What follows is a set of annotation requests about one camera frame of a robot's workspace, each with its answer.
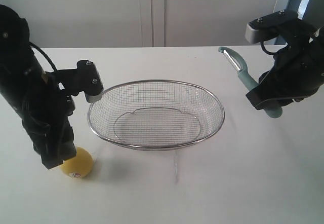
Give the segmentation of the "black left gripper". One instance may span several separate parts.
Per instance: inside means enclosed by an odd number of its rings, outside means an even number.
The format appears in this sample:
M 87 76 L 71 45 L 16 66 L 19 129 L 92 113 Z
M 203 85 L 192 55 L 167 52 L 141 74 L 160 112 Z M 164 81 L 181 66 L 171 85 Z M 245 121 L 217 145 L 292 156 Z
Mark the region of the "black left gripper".
M 1 48 L 1 95 L 21 118 L 47 169 L 76 156 L 68 119 L 74 110 L 71 97 L 43 70 L 30 46 Z

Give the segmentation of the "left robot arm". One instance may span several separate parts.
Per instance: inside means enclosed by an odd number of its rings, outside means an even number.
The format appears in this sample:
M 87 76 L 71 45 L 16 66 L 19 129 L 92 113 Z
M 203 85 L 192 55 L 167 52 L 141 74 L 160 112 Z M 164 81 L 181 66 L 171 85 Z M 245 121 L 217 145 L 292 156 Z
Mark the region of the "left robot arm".
M 1 96 L 21 118 L 47 169 L 75 157 L 71 98 L 43 70 L 31 48 L 27 21 L 1 5 Z

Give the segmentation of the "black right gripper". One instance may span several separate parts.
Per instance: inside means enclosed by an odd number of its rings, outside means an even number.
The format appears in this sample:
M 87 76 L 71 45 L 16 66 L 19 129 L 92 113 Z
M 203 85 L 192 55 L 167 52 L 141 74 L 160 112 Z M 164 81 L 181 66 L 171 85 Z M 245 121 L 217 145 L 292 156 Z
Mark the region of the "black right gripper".
M 274 56 L 272 70 L 246 97 L 257 110 L 283 107 L 315 94 L 323 84 L 323 27 L 295 19 L 278 27 L 287 46 Z

